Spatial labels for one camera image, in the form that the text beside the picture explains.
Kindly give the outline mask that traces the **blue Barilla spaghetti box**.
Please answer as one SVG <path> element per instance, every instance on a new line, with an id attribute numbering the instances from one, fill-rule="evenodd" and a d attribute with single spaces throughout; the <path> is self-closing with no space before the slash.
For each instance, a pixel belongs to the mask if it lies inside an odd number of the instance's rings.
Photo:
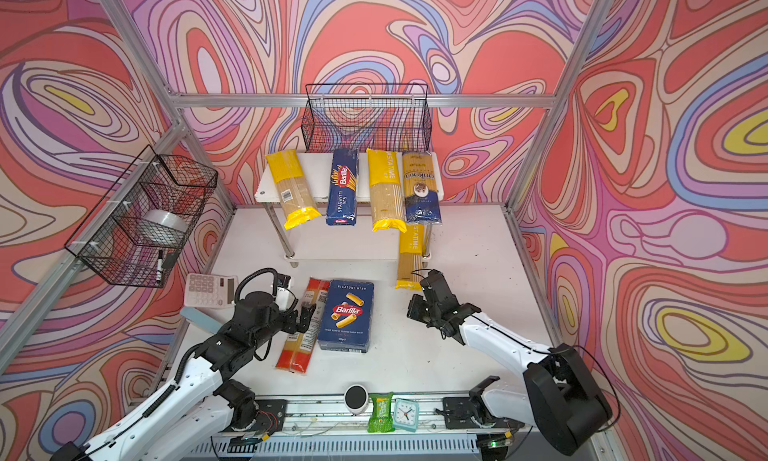
<path id="1" fill-rule="evenodd" d="M 358 152 L 336 149 L 333 152 L 326 212 L 329 226 L 354 226 L 357 221 Z"/>

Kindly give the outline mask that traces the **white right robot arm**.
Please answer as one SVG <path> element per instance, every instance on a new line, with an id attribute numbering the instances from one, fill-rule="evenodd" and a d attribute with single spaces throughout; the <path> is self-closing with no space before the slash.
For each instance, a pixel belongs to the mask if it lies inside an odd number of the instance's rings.
<path id="1" fill-rule="evenodd" d="M 412 296 L 407 317 L 435 328 L 490 357 L 517 376 L 523 391 L 490 375 L 468 395 L 470 417 L 481 425 L 511 420 L 535 427 L 556 451 L 572 455 L 618 417 L 583 356 L 583 347 L 536 343 L 462 303 L 436 269 L 415 272 L 422 292 Z"/>

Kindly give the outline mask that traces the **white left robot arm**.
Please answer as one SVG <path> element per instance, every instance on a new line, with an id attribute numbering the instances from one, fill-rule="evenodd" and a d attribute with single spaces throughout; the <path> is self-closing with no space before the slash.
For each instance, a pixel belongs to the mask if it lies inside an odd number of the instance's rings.
<path id="1" fill-rule="evenodd" d="M 258 349 L 270 346 L 276 334 L 306 332 L 316 310 L 299 299 L 286 309 L 278 305 L 289 281 L 274 268 L 247 275 L 235 289 L 232 318 L 190 347 L 162 387 L 90 440 L 64 444 L 53 459 L 179 460 L 225 429 L 252 430 L 261 410 L 235 374 L 258 359 Z"/>

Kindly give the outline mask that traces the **yellow spaghetti bag with barcode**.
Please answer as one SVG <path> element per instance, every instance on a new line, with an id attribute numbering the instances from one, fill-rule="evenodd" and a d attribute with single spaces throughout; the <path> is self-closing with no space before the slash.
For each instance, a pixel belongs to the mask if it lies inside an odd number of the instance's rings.
<path id="1" fill-rule="evenodd" d="M 271 153 L 266 160 L 285 215 L 284 228 L 291 230 L 319 218 L 321 213 L 310 192 L 297 152 L 285 150 Z"/>

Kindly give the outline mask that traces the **yellow Pastatime spaghetti bag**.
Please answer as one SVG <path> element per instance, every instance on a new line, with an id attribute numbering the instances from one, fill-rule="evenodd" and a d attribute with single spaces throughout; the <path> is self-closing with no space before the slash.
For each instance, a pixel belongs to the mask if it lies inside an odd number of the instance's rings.
<path id="1" fill-rule="evenodd" d="M 420 290 L 422 279 L 425 227 L 420 224 L 407 225 L 400 234 L 396 289 Z"/>
<path id="2" fill-rule="evenodd" d="M 407 231 L 405 201 L 397 154 L 383 150 L 367 150 L 372 231 L 397 229 Z"/>

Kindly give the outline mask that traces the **blue Barilla rigatoni box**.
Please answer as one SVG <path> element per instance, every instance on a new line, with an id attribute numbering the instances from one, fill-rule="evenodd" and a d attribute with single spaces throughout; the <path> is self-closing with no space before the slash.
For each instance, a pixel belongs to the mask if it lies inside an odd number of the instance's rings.
<path id="1" fill-rule="evenodd" d="M 370 345 L 374 284 L 330 282 L 317 342 L 322 350 L 366 353 Z"/>

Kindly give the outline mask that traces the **red spaghetti bag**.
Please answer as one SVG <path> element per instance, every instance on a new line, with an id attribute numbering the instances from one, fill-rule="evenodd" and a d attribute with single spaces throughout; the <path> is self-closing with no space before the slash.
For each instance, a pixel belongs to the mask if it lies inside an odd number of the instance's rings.
<path id="1" fill-rule="evenodd" d="M 308 329 L 304 333 L 290 334 L 276 363 L 283 371 L 305 374 L 308 370 L 327 301 L 329 280 L 311 278 L 301 298 L 301 307 L 314 307 Z"/>

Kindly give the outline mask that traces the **blue Ankara spaghetti bag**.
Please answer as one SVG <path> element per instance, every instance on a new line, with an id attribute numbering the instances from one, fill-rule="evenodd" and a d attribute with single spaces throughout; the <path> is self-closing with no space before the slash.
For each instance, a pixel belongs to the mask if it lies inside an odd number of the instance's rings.
<path id="1" fill-rule="evenodd" d="M 405 152 L 403 190 L 405 219 L 409 224 L 441 224 L 433 160 L 427 152 Z"/>

